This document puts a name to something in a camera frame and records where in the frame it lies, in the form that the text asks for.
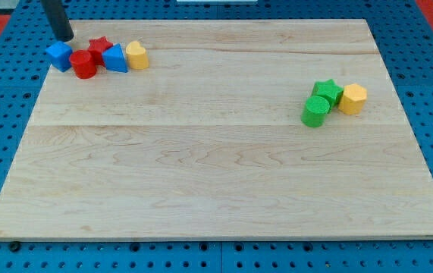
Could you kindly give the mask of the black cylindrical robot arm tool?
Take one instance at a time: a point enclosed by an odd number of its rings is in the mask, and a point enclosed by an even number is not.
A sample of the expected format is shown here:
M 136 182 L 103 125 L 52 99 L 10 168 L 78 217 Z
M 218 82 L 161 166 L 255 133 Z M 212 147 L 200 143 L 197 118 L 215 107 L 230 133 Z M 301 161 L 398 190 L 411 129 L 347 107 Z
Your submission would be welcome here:
M 40 2 L 55 38 L 62 42 L 71 41 L 74 38 L 74 32 L 62 0 L 41 0 Z

